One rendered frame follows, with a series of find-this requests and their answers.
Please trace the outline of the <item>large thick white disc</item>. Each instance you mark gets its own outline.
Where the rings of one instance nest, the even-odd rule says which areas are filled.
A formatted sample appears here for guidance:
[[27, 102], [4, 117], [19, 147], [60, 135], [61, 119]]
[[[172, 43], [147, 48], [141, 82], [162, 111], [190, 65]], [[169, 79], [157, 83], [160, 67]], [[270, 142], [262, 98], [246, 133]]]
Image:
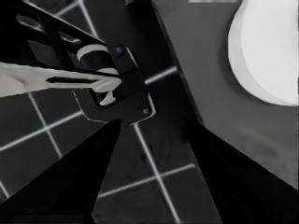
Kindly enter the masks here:
[[228, 34], [239, 84], [273, 105], [298, 105], [299, 0], [242, 0]]

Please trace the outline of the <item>dark robot body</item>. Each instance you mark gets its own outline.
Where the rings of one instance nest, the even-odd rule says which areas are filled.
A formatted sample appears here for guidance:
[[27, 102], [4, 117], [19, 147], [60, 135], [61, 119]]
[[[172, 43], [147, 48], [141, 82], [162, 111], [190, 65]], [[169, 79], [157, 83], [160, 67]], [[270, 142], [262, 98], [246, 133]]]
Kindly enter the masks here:
[[107, 44], [27, 0], [0, 0], [0, 97], [69, 89], [86, 119], [134, 125], [155, 114], [124, 45]]

